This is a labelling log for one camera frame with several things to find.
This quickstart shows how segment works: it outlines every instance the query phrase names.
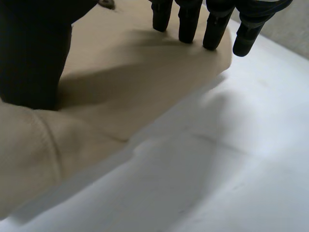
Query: black finger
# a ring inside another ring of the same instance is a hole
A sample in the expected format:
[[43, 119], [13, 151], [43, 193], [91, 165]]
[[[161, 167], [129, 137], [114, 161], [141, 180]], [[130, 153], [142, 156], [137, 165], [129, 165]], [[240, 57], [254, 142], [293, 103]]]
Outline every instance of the black finger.
[[206, 0], [206, 5], [210, 15], [203, 46], [212, 51], [219, 46], [235, 6], [233, 0]]
[[273, 15], [274, 14], [269, 16], [252, 18], [245, 17], [244, 15], [240, 14], [241, 25], [237, 31], [237, 37], [233, 47], [233, 53], [236, 56], [244, 57], [250, 52], [263, 25]]
[[278, 0], [275, 2], [236, 0], [240, 11], [241, 25], [237, 31], [233, 52], [236, 56], [246, 56], [263, 25], [278, 11], [288, 7], [293, 0]]
[[192, 43], [197, 30], [202, 0], [176, 0], [176, 3], [180, 5], [179, 40], [187, 44]]
[[153, 28], [160, 32], [164, 32], [169, 24], [173, 0], [154, 0], [151, 2], [151, 9], [153, 11]]

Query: white table surface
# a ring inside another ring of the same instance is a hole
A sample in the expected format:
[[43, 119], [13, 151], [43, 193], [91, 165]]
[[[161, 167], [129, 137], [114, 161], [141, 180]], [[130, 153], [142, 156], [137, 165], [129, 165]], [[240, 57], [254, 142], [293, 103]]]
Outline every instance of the white table surface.
[[124, 151], [0, 222], [0, 232], [305, 231], [309, 61], [262, 36]]

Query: gray wall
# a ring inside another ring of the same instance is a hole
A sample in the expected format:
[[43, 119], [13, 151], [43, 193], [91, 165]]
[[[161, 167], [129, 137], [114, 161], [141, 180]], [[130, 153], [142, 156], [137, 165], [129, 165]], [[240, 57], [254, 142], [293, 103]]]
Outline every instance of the gray wall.
[[[232, 19], [240, 21], [237, 10], [233, 12]], [[309, 0], [294, 0], [288, 8], [276, 13], [261, 33], [309, 58]]]

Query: beige cloth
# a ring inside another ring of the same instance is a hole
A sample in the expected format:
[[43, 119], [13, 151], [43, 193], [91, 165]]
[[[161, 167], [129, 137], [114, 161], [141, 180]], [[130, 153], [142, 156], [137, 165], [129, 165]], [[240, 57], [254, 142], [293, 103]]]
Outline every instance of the beige cloth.
[[178, 41], [174, 4], [167, 33], [152, 29], [146, 0], [95, 7], [73, 27], [59, 84], [59, 111], [0, 105], [0, 217], [123, 148], [130, 137], [227, 69], [231, 42], [202, 48]]

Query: beige fabric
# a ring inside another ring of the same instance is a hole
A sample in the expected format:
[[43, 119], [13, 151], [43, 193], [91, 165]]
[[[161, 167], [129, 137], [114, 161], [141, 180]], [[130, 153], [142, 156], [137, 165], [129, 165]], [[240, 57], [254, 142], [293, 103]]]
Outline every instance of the beige fabric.
[[0, 105], [0, 217], [126, 145], [192, 90], [227, 69], [228, 32], [216, 52], [178, 41], [178, 7], [167, 33], [151, 27], [146, 0], [95, 7], [73, 27], [59, 84], [59, 111]]

